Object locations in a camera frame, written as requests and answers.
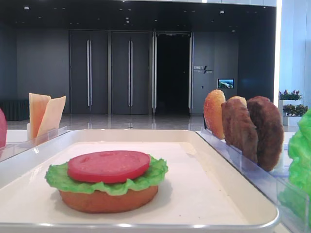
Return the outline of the red tomato slice on tray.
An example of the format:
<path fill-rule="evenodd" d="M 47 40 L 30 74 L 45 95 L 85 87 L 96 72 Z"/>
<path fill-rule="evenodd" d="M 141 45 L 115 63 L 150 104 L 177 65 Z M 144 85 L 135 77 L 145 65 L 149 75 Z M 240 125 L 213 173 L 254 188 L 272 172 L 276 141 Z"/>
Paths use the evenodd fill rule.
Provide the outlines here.
<path fill-rule="evenodd" d="M 150 155 L 139 151 L 93 152 L 70 159 L 67 174 L 81 182 L 124 183 L 141 176 L 150 162 Z"/>

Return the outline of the brown meat patty front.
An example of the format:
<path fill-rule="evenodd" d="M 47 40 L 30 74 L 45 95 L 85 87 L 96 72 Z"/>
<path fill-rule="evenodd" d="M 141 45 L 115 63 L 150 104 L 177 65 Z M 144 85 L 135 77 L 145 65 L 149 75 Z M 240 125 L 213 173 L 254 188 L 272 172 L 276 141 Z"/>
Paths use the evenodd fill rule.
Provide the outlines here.
<path fill-rule="evenodd" d="M 254 163 L 257 159 L 258 134 L 247 109 L 246 99 L 234 96 L 221 104 L 225 141 L 241 150 Z"/>

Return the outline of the yellow cheese slice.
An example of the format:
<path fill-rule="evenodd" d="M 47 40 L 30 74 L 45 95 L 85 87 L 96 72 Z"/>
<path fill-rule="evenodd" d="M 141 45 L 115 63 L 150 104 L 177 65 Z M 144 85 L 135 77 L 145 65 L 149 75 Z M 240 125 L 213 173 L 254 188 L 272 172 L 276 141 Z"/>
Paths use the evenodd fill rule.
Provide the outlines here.
<path fill-rule="evenodd" d="M 48 131 L 59 128 L 65 103 L 66 96 L 49 100 L 37 133 L 37 137 L 46 134 Z"/>

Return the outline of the dark brown meat patty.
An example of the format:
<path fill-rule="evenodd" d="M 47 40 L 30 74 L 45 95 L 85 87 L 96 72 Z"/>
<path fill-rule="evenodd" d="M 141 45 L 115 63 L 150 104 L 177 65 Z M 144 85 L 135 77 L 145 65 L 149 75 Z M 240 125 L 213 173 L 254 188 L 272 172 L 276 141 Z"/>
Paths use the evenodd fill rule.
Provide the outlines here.
<path fill-rule="evenodd" d="M 256 96 L 247 101 L 247 108 L 258 134 L 258 166 L 271 171 L 279 162 L 284 130 L 278 108 L 270 99 Z"/>

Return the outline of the green lettuce leaf on tray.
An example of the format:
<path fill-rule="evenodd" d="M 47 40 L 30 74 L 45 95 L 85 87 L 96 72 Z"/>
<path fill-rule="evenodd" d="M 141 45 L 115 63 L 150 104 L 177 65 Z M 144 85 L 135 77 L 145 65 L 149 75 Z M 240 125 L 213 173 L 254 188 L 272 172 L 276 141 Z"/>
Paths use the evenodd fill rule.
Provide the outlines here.
<path fill-rule="evenodd" d="M 128 191 L 142 191 L 152 186 L 158 186 L 168 172 L 167 161 L 151 157 L 150 166 L 143 175 L 128 179 L 124 183 L 86 183 L 75 181 L 67 174 L 68 164 L 50 165 L 46 172 L 47 183 L 60 191 L 92 194 L 95 191 L 106 192 L 111 196 L 125 195 Z"/>

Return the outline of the pale orange cheese slice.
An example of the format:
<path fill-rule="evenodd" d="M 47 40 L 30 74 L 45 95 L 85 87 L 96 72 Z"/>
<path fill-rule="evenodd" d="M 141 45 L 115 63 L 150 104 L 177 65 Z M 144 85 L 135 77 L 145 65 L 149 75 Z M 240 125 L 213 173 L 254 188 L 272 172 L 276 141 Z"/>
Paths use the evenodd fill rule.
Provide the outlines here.
<path fill-rule="evenodd" d="M 30 139 L 36 138 L 51 96 L 29 93 Z"/>

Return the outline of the red tomato slice in rack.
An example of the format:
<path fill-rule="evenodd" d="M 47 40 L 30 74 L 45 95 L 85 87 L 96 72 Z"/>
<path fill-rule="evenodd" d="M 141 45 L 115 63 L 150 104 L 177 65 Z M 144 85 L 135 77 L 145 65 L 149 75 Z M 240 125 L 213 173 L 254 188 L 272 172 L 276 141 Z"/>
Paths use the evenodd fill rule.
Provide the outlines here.
<path fill-rule="evenodd" d="M 0 147 L 5 147 L 6 145 L 6 136 L 7 136 L 7 122 L 5 115 L 0 109 Z"/>

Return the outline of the green lettuce leaf in rack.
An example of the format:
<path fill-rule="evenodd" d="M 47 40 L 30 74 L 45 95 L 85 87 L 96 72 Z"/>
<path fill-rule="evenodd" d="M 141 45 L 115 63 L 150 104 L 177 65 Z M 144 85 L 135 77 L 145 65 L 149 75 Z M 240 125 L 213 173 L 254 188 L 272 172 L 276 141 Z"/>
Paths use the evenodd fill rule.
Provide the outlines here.
<path fill-rule="evenodd" d="M 289 182 L 278 196 L 279 201 L 300 219 L 308 217 L 311 224 L 311 112 L 307 111 L 298 123 L 299 130 L 290 138 L 288 155 L 293 160 L 289 167 Z"/>

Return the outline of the dark double door middle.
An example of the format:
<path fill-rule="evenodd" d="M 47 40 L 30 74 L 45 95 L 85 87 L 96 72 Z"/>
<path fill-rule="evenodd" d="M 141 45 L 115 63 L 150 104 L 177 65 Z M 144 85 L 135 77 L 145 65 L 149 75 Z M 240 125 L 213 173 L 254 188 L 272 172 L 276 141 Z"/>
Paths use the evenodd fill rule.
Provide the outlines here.
<path fill-rule="evenodd" d="M 112 113 L 149 113 L 148 33 L 112 33 Z"/>

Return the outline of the white rectangular serving tray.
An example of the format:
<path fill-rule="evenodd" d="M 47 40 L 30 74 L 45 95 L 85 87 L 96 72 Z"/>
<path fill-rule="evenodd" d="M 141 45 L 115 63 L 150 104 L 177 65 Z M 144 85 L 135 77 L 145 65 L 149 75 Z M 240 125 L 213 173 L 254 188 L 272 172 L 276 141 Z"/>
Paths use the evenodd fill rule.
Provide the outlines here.
<path fill-rule="evenodd" d="M 125 213 L 81 213 L 45 181 L 50 165 L 105 150 L 167 161 L 150 203 Z M 278 208 L 192 131 L 71 131 L 0 164 L 3 233 L 271 233 L 279 219 Z"/>

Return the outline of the dark double door left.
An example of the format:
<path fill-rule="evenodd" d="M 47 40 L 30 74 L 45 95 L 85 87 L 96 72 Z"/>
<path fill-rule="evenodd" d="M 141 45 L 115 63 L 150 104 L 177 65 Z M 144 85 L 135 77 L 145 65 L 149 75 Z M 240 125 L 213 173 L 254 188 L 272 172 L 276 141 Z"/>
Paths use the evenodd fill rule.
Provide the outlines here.
<path fill-rule="evenodd" d="M 72 114 L 108 113 L 108 33 L 70 32 Z"/>

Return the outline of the bottom bun slice on tray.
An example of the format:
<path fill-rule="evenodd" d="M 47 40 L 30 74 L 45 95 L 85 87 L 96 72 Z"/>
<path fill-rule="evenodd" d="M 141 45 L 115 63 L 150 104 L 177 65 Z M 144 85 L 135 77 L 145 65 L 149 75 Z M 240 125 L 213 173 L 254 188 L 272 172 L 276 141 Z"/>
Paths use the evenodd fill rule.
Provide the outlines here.
<path fill-rule="evenodd" d="M 158 193 L 158 186 L 112 196 L 102 191 L 92 194 L 60 191 L 62 201 L 70 208 L 84 213 L 122 213 L 140 208 L 153 200 Z"/>

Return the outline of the white planter with flowers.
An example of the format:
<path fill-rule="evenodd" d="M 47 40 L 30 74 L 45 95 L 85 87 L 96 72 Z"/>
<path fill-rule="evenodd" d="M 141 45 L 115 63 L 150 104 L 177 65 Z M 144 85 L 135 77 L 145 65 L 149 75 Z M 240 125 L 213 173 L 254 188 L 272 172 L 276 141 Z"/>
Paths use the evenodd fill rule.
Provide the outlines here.
<path fill-rule="evenodd" d="M 302 104 L 299 90 L 279 91 L 278 109 L 284 126 L 297 126 L 302 116 L 308 111 L 308 106 Z"/>

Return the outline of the clear acrylic rack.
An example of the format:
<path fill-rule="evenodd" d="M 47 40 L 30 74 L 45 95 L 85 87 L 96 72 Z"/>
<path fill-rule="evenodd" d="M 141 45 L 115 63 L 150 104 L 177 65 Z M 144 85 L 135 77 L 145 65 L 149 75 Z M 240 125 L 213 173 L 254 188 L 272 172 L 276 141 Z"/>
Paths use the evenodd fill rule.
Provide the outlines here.
<path fill-rule="evenodd" d="M 48 133 L 39 136 L 38 138 L 30 139 L 28 141 L 7 142 L 6 146 L 0 149 L 0 161 L 2 162 L 24 151 L 33 149 L 40 144 L 43 144 L 54 138 L 57 138 L 58 136 L 65 134 L 66 132 L 68 132 L 67 126 L 57 130 L 51 130 Z"/>
<path fill-rule="evenodd" d="M 205 128 L 199 134 L 238 170 L 251 184 L 268 197 L 281 212 L 281 223 L 292 233 L 311 231 L 311 198 L 292 185 L 288 180 L 288 165 L 284 164 L 285 152 L 282 153 L 281 165 L 271 172 L 266 172 L 233 147 L 219 140 Z"/>

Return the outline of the small wall display screen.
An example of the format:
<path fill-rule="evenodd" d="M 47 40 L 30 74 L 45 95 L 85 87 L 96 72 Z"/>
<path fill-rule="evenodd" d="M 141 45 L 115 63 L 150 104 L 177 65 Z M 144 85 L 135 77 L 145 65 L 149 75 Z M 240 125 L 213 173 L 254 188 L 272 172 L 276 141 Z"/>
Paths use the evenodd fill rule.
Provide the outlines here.
<path fill-rule="evenodd" d="M 218 79 L 218 88 L 219 89 L 233 89 L 234 79 Z"/>

